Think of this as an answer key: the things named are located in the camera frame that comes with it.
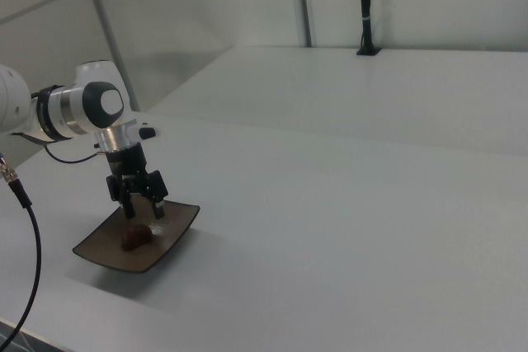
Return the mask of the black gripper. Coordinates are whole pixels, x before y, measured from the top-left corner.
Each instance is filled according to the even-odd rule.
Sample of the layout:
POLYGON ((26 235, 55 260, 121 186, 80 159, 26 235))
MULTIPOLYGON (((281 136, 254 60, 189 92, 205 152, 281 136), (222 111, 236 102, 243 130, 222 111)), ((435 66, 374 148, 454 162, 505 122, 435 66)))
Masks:
POLYGON ((149 201, 156 219, 165 215, 164 199, 168 196, 167 187, 160 171, 150 173, 146 171, 147 161, 143 147, 140 143, 119 151, 106 153, 106 160, 111 169, 111 176, 106 178, 110 197, 118 202, 123 209, 125 217, 131 219, 135 216, 134 206, 123 177, 142 177, 139 192, 149 201))

